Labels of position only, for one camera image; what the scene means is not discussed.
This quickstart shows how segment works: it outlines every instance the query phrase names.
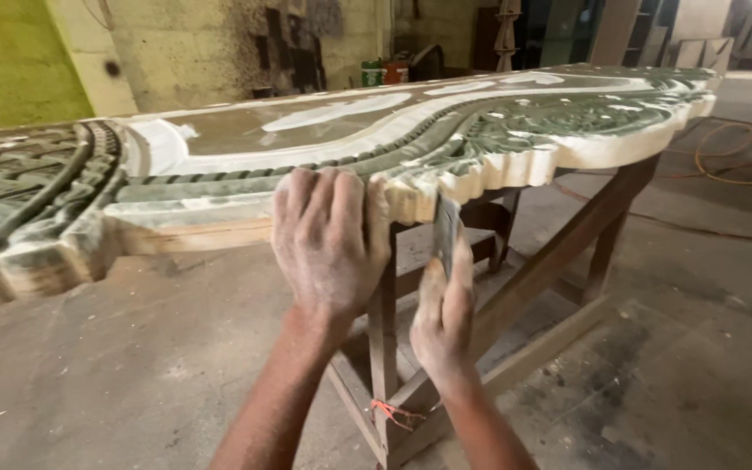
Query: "dusty hand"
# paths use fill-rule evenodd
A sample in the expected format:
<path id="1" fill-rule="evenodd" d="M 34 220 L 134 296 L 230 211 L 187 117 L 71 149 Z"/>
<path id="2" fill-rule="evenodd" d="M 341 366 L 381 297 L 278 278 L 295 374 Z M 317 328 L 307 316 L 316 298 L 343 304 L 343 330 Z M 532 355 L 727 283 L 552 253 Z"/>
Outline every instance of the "dusty hand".
<path id="1" fill-rule="evenodd" d="M 390 257 L 381 183 L 369 184 L 367 193 L 365 209 L 364 184 L 355 174 L 296 168 L 274 197 L 272 248 L 296 308 L 343 333 L 362 313 Z"/>
<path id="2" fill-rule="evenodd" d="M 425 268 L 420 283 L 420 305 L 411 326 L 413 353 L 441 394 L 450 381 L 475 368 L 469 358 L 475 308 L 474 259 L 462 225 L 453 258 L 449 280 L 438 259 L 432 259 Z"/>

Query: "paint can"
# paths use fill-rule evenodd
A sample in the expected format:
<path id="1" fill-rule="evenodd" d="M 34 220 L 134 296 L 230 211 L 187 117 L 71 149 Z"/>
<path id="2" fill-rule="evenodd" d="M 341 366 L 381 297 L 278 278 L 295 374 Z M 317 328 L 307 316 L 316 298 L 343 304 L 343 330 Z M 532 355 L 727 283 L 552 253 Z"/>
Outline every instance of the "paint can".
<path id="1" fill-rule="evenodd" d="M 406 84 L 408 83 L 408 61 L 391 60 L 382 64 L 384 68 L 384 84 Z"/>
<path id="2" fill-rule="evenodd" d="M 362 86 L 379 86 L 382 84 L 382 61 L 365 60 L 362 62 Z"/>

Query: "carved panel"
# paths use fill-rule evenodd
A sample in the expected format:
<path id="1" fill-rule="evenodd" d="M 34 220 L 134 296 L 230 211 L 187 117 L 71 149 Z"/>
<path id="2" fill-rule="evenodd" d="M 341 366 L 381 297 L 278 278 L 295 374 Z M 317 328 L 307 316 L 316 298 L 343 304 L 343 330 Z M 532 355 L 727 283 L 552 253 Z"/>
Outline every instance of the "carved panel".
<path id="1" fill-rule="evenodd" d="M 438 189 L 466 202 L 627 165 L 708 114 L 717 83 L 570 65 L 0 131 L 0 303 L 99 280 L 124 254 L 262 242 L 298 165 L 384 179 L 405 223 L 432 219 Z"/>

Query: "green wall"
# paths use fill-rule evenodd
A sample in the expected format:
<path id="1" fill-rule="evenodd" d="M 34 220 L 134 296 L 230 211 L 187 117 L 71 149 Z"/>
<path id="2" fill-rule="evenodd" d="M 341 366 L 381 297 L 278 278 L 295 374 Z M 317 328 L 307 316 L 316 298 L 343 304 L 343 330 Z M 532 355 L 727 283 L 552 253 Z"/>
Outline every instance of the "green wall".
<path id="1" fill-rule="evenodd" d="M 45 0 L 0 0 L 0 127 L 92 115 Z"/>

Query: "concrete floor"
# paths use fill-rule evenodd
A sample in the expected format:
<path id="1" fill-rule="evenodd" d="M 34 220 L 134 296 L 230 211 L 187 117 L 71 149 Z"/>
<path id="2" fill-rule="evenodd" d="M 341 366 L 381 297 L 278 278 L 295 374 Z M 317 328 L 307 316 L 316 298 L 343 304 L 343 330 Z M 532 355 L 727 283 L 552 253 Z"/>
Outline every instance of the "concrete floor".
<path id="1" fill-rule="evenodd" d="M 713 128 L 702 123 L 675 146 L 693 148 Z M 719 144 L 744 137 L 731 131 Z M 691 160 L 670 154 L 658 171 L 691 172 Z M 606 180 L 560 182 L 592 195 Z M 550 187 L 528 190 L 511 244 L 535 252 L 580 206 Z M 657 179 L 633 210 L 752 234 L 752 187 Z M 424 229 L 407 232 L 402 269 L 427 247 Z M 571 276 L 584 268 L 583 259 Z M 480 273 L 481 301 L 513 272 Z M 539 465 L 752 469 L 752 242 L 631 218 L 610 291 L 610 320 L 497 399 Z M 290 300 L 261 245 L 123 258 L 100 283 L 0 306 L 0 469 L 204 468 Z M 400 306 L 407 325 L 413 298 Z M 543 294 L 481 367 L 573 309 Z M 414 362 L 407 344 L 400 349 Z M 375 465 L 325 379 L 295 467 Z M 406 467 L 467 468 L 454 438 Z"/>

